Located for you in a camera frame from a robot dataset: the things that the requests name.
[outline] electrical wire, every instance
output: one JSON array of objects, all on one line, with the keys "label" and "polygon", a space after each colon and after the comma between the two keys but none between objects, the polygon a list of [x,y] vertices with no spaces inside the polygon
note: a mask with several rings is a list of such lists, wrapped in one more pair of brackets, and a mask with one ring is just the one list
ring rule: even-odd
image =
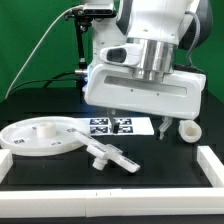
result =
[{"label": "electrical wire", "polygon": [[75,72],[63,72],[59,75],[54,76],[50,81],[48,81],[43,88],[47,88],[52,82],[54,82],[55,79],[60,79],[62,77],[68,76],[68,75],[74,75]]},{"label": "electrical wire", "polygon": [[40,82],[63,82],[63,81],[74,81],[74,80],[77,80],[77,79],[43,79],[43,80],[32,80],[32,81],[28,81],[28,82],[24,82],[24,83],[21,83],[15,87],[13,87],[8,96],[10,96],[13,92],[15,92],[15,90],[17,90],[18,88],[22,87],[22,86],[25,86],[25,85],[29,85],[29,84],[33,84],[33,83],[40,83]]},{"label": "electrical wire", "polygon": [[175,64],[174,69],[179,70],[179,71],[201,73],[201,74],[207,75],[205,71],[203,71],[202,69],[199,69],[195,66],[194,67],[189,67],[188,65]]},{"label": "electrical wire", "polygon": [[198,44],[199,38],[200,38],[201,24],[200,24],[200,20],[199,20],[197,14],[195,14],[193,12],[190,12],[190,11],[187,11],[186,14],[191,15],[194,18],[195,23],[196,23],[196,33],[195,33],[195,37],[194,37],[194,40],[193,40],[193,43],[192,43],[190,49],[187,52],[187,61],[189,63],[189,66],[190,67],[195,67],[193,65],[191,56],[193,54],[194,49],[196,48],[196,46]]},{"label": "electrical wire", "polygon": [[20,75],[22,74],[22,72],[24,71],[24,69],[26,68],[26,66],[28,65],[28,63],[30,62],[31,58],[34,56],[34,54],[36,53],[37,49],[40,47],[41,43],[43,42],[43,40],[45,39],[45,37],[48,35],[48,33],[50,32],[50,30],[53,28],[53,26],[64,16],[64,14],[70,12],[71,10],[74,9],[79,9],[83,7],[83,5],[79,5],[79,6],[75,6],[72,7],[70,9],[67,9],[66,11],[64,11],[60,16],[57,17],[57,19],[54,20],[54,22],[49,26],[49,28],[47,29],[47,31],[44,33],[44,35],[42,36],[42,38],[40,39],[40,41],[38,42],[38,44],[36,45],[36,47],[34,48],[34,50],[32,51],[32,53],[30,54],[30,56],[28,57],[28,59],[26,60],[25,64],[22,66],[22,68],[20,69],[20,71],[18,72],[18,74],[16,75],[16,77],[14,78],[14,80],[12,81],[5,99],[8,98],[9,93],[11,92],[11,90],[13,89],[14,84],[16,83],[16,81],[19,79]]}]

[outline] green backdrop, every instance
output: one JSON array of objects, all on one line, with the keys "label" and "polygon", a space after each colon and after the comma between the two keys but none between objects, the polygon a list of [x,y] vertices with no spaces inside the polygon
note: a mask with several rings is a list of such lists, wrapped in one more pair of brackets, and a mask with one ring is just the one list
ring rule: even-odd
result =
[{"label": "green backdrop", "polygon": [[[61,12],[77,3],[77,0],[0,0],[0,101],[48,26]],[[195,51],[193,61],[207,72],[210,92],[224,102],[224,1],[211,0],[211,4],[212,35]],[[85,35],[85,46],[90,42],[90,35]],[[86,47],[88,61],[91,60],[90,52]],[[186,63],[185,54],[183,51],[177,53],[178,62]],[[74,24],[62,19],[47,36],[18,83],[52,78],[74,70],[77,63]],[[73,85],[73,82],[60,83],[60,86],[67,85]]]}]

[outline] white circular plate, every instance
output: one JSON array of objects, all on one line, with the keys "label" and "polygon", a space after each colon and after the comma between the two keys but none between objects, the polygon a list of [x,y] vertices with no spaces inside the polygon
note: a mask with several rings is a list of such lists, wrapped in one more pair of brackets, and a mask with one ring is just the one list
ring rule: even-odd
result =
[{"label": "white circular plate", "polygon": [[[53,124],[55,134],[38,137],[39,127]],[[40,117],[23,120],[4,128],[0,133],[3,149],[11,149],[13,154],[22,156],[51,156],[75,150],[83,144],[74,137],[78,130],[89,134],[89,126],[75,118]]]}]

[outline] black and white marker sheet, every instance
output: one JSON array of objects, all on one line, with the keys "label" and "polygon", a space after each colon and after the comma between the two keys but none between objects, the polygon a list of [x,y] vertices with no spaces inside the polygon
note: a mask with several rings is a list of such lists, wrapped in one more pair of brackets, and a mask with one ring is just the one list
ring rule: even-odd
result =
[{"label": "black and white marker sheet", "polygon": [[[89,125],[92,136],[114,135],[110,131],[111,122],[107,117],[82,118],[80,120]],[[148,117],[122,117],[115,118],[115,120],[120,124],[117,135],[154,135],[154,129]]]}]

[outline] metal cylinder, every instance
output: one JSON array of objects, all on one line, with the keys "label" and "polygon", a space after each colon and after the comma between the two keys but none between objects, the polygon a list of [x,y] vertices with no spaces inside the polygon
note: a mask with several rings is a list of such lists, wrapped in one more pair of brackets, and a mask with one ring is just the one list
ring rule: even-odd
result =
[{"label": "metal cylinder", "polygon": [[133,78],[162,81],[164,73],[173,73],[176,45],[145,39],[128,39],[128,43],[143,47],[142,59],[134,69]]},{"label": "metal cylinder", "polygon": [[87,69],[76,69],[75,74],[77,76],[86,77],[88,75],[88,70]]}]

